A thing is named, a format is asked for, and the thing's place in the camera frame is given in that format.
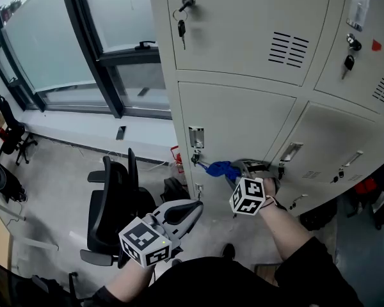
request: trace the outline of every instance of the concrete floor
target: concrete floor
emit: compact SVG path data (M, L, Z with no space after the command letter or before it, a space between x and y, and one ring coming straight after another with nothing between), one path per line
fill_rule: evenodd
M53 143L38 138L38 146L29 151L30 163L16 167L15 154L3 155L0 162L13 172L28 192L21 214L26 222L12 221L8 228L14 235L53 242L59 251L32 248L15 241L14 272L30 277L34 274L54 278L68 287L67 274L79 273L77 292L89 296L106 284L117 272L116 266L98 267L81 261L79 250L86 248L88 207L91 192L102 184L86 181L88 173L103 169L103 153ZM112 156L126 165L127 160ZM142 171L155 165L138 163L140 186L146 187L157 204L163 192L163 180L170 176L166 166ZM340 197L337 217L317 233L334 255L337 237L337 264L347 281L355 288L365 306L384 306L384 227L377 231L368 209L351 219L346 217L346 202ZM10 201L8 207L20 212L20 205ZM7 223L11 217L0 212ZM236 247L236 260L249 269L255 264L278 263L269 230L260 217L238 217L204 212L193 231L182 240L181 260L217 256L226 242ZM158 264L157 276L170 265Z
M365 307L383 307L384 225L380 231L375 228L369 206L351 218L346 216L352 211L346 199L338 206L337 267Z
M21 182L28 193L28 201L23 203L21 214L26 222L12 221L8 228L14 235L55 243L59 251L32 248L15 241L13 262L18 273L24 277L34 274L54 278L62 285L68 283L67 274L79 273L77 291L91 295L106 284L118 271L116 266L99 267L81 261L80 249L86 249L88 208L91 193L102 189L103 184L90 184L86 178L93 170L104 169L103 153L87 149L53 143L47 139L37 139L38 146L29 148L30 163L15 165L15 157L2 155L0 162ZM114 160L127 165L127 159L110 154ZM151 171L142 171L155 166L145 162L138 163L140 186L148 189L157 204L164 191L163 180L170 177L167 166ZM20 205L10 201L8 208L19 213ZM0 212L7 223L11 217ZM236 247L236 260L245 267L255 264L277 263L280 261L273 239L262 219L259 217L238 217L212 215L204 212L193 231L182 239L185 252L178 255L181 260L201 256L218 256L223 245L231 242ZM160 263L156 268L160 276L170 263Z

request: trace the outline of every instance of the red sticker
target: red sticker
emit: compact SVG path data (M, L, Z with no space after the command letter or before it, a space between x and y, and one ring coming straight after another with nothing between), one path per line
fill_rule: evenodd
M371 47L371 49L372 49L373 51L380 51L381 48L382 48L381 43L377 42L376 40L373 40L373 41L372 41L372 47Z

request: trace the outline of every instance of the window frame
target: window frame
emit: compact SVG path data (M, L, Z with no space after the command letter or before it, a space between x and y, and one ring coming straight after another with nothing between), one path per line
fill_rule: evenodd
M103 69L102 76L105 81L113 83L115 92L117 93L115 98L119 99L123 106L123 116L171 120L172 114L170 110L126 106L125 101L123 101L118 94L118 92L125 92L125 87L115 67L120 65L161 63L159 48L151 47L145 50L124 49L120 51L103 52L104 49L92 19L88 0L74 0L74 4L77 8L76 15L79 17L78 22L81 23L81 27L79 28L73 25L74 31L77 30L76 36L84 36L84 39L87 42L87 45L84 48L88 50L91 62L95 63L98 69Z
M140 107L125 106L119 92L125 92L122 79L118 75L116 66L161 63L159 49L151 47L147 50L126 49L122 51L103 52L95 24L93 22L90 7L87 0L64 0L68 16L71 21L77 41L83 56L90 68L90 71L99 87L108 106L82 106L75 104L46 104L44 99L34 91L33 86L24 73L19 61L12 51L12 47L6 37L4 26L0 15L0 48L3 49L14 74L15 81L7 81L6 76L0 68L0 78L3 80L12 97L20 105L23 111L38 109L41 112L51 111L73 111L78 113L102 113L112 114L115 118L122 116L136 116L147 118L160 118L171 120L170 110L149 109ZM34 104L27 104L28 97Z

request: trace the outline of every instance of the ventilation slot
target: ventilation slot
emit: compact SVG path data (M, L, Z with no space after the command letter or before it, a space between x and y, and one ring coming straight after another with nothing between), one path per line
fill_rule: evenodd
M305 173L302 178L316 178L318 177L319 175L321 174L320 171L308 171L307 173Z
M380 83L377 84L376 89L374 90L372 96L381 101L384 102L384 78L380 80Z
M352 181L352 182L357 182L363 175L353 175L352 177L350 177L348 180L349 181Z
M307 40L292 37L285 33L274 32L268 60L273 63L301 68L307 47Z

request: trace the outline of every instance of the black chair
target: black chair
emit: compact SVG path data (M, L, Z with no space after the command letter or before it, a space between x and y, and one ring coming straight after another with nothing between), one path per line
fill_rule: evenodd
M29 141L29 139L33 138L33 135L31 133L28 134L26 139L22 139L23 134L26 131L26 128L23 123L20 123L14 118L14 115L12 113L12 110L10 109L10 105L0 95L0 112L3 114L4 120L6 121L7 124L7 129L6 129L6 139L1 147L1 150L6 154L6 155L11 155L14 150L18 150L19 154L17 156L17 159L15 161L16 165L20 165L19 159L20 156L22 155L24 160L26 161L26 164L29 163L27 160L26 156L26 149L28 146L35 144L37 145L37 141L32 140Z
M0 164L0 193L6 202L10 199L14 201L26 201L26 190L21 186L17 177L11 174L3 165Z
M0 307L71 306L79 307L88 299L78 299L73 278L68 275L70 292L54 279L38 276L23 278L0 266Z
M93 171L88 181L104 183L104 190L91 195L87 248L81 259L93 265L122 268L129 257L122 251L118 233L135 217L143 218L156 209L151 194L138 187L138 171L132 150L128 150L129 173L124 165L103 157L105 171Z

